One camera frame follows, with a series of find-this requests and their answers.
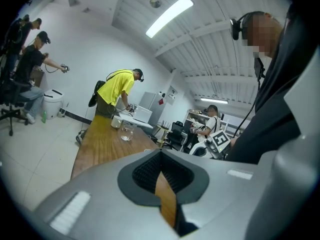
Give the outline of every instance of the green bottle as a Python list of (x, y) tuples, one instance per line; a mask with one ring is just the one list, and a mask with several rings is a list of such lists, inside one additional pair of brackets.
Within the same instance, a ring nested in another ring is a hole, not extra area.
[(45, 124), (46, 120), (47, 120), (47, 112), (43, 111), (43, 115), (42, 115), (42, 120), (41, 121)]

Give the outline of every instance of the hand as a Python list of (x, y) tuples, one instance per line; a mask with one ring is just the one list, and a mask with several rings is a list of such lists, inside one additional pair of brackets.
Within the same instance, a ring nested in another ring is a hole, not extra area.
[(62, 67), (61, 71), (63, 73), (66, 73), (70, 70), (70, 68), (68, 66), (66, 66), (65, 64), (61, 64), (61, 67)]
[(230, 139), (231, 148), (235, 145), (237, 138)]
[(192, 133), (192, 134), (197, 134), (197, 130), (192, 127), (192, 128), (190, 128), (190, 133)]

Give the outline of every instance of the black baseboard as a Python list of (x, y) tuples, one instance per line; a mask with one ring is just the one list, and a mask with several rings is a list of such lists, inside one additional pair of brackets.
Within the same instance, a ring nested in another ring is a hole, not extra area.
[(75, 120), (77, 120), (77, 121), (80, 121), (80, 122), (85, 123), (85, 124), (88, 124), (88, 125), (90, 125), (91, 122), (92, 122), (92, 120), (89, 120), (89, 119), (87, 119), (87, 118), (81, 117), (81, 116), (76, 115), (76, 114), (73, 114), (73, 113), (71, 113), (71, 112), (69, 112), (69, 111), (65, 111), (65, 110), (63, 109), (63, 114), (64, 114), (64, 113), (65, 113), (65, 115), (66, 115), (67, 117), (72, 118), (72, 119), (75, 119)]

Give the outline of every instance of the clear glass cup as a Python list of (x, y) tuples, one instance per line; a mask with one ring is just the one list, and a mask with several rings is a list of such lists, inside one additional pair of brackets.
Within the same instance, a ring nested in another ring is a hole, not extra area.
[(128, 122), (123, 122), (122, 126), (119, 129), (120, 137), (124, 141), (131, 141), (134, 136), (134, 127)]

